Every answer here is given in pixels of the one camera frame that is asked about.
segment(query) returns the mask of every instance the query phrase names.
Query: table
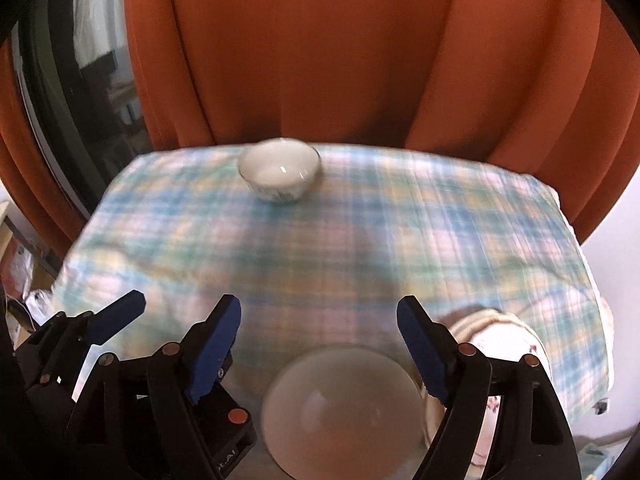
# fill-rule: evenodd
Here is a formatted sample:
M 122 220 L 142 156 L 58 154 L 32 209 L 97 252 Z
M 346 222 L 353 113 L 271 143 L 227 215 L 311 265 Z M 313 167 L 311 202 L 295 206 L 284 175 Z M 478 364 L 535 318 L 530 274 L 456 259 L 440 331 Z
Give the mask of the table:
M 322 177 L 291 205 L 252 195 L 236 170 L 241 146 L 132 162 L 67 255 L 52 311 L 97 310 L 132 288 L 148 306 L 92 350 L 81 377 L 107 350 L 127 358 L 180 340 L 231 293 L 242 325 L 225 387 L 259 423 L 276 374 L 317 346 L 369 346 L 412 371 L 395 308 L 413 294 L 449 326 L 491 307 L 532 327 L 569 420 L 605 396 L 613 375 L 607 307 L 551 188 L 425 153 L 317 148 Z M 271 465 L 255 473 L 262 462 Z M 286 478 L 260 445 L 233 475 Z

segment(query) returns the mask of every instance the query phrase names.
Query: plaid tablecloth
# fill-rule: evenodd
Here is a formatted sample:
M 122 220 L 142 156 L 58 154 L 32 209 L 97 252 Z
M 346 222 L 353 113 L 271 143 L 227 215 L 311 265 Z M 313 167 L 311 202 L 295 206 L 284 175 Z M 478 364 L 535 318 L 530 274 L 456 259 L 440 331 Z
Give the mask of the plaid tablecloth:
M 411 369 L 395 311 L 413 294 L 449 326 L 487 307 L 516 314 L 544 343 L 569 420 L 605 395 L 606 306 L 551 188 L 425 153 L 318 150 L 322 178 L 291 205 L 252 195 L 237 146 L 151 153 L 124 170 L 68 254 L 52 307 L 95 311 L 136 288 L 147 308 L 82 376 L 104 351 L 180 340 L 231 293 L 242 325 L 225 386 L 259 409 L 276 373 L 320 345 L 369 346 Z

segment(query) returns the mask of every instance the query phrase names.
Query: curtain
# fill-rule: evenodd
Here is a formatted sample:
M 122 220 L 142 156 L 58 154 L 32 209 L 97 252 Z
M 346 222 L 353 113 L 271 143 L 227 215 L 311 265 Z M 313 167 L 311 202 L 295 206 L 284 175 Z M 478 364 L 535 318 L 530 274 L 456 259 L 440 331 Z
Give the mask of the curtain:
M 34 140 L 8 40 L 0 47 L 0 180 L 45 243 L 64 256 L 84 222 L 60 191 Z
M 554 187 L 579 240 L 640 160 L 640 59 L 602 0 L 125 0 L 125 14 L 158 150 L 287 136 L 488 162 Z

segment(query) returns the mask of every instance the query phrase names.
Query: ceramic bowl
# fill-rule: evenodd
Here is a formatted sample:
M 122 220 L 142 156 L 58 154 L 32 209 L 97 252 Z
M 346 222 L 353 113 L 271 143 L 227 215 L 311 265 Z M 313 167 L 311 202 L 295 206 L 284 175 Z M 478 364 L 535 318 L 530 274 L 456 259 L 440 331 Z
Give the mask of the ceramic bowl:
M 382 480 L 417 449 L 422 401 L 395 361 L 358 348 L 302 356 L 262 406 L 268 451 L 296 480 Z
M 270 202 L 298 200 L 318 176 L 320 155 L 306 142 L 269 139 L 242 152 L 238 171 L 256 195 Z

